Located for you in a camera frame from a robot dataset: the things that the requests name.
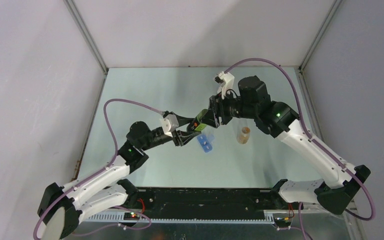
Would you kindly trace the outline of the blue pill organizer box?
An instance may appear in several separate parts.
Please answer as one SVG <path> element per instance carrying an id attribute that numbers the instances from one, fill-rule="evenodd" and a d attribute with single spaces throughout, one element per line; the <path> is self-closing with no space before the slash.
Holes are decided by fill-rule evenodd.
<path id="1" fill-rule="evenodd" d="M 209 153 L 213 150 L 213 141 L 215 136 L 212 133 L 201 133 L 196 137 L 196 139 L 205 153 Z"/>

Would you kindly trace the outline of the clear amber pill bottle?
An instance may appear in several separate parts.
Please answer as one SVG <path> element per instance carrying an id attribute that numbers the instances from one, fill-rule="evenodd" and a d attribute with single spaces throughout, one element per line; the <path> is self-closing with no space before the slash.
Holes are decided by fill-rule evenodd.
<path id="1" fill-rule="evenodd" d="M 251 130 L 249 127 L 244 126 L 239 129 L 236 140 L 239 144 L 246 144 L 249 141 Z"/>

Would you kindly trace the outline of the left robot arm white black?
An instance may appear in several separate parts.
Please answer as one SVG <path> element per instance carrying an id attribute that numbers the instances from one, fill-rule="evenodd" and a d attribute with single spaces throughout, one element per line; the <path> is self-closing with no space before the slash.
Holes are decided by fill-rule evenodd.
<path id="1" fill-rule="evenodd" d="M 61 240 L 71 235 L 87 218 L 104 210 L 133 208 L 138 194 L 129 182 L 119 183 L 147 160 L 146 150 L 173 142 L 184 146 L 199 134 L 197 120 L 174 112 L 161 113 L 161 124 L 150 129 L 143 121 L 133 123 L 126 142 L 103 167 L 84 178 L 63 185 L 48 185 L 43 193 L 37 214 L 39 221 L 33 232 L 35 240 Z"/>

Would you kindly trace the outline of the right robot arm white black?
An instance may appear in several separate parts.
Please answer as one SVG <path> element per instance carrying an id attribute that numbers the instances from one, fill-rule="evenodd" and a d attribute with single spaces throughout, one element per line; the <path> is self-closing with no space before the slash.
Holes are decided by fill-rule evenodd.
<path id="1" fill-rule="evenodd" d="M 275 208 L 304 202 L 319 204 L 334 215 L 346 212 L 371 171 L 365 165 L 347 162 L 317 136 L 309 136 L 300 115 L 288 104 L 271 100 L 266 84 L 257 76 L 238 82 L 239 95 L 232 90 L 234 79 L 230 73 L 214 78 L 219 89 L 209 98 L 202 123 L 218 128 L 233 118 L 251 119 L 260 131 L 289 146 L 317 171 L 321 177 L 318 180 L 279 180 L 271 189 L 270 201 Z"/>

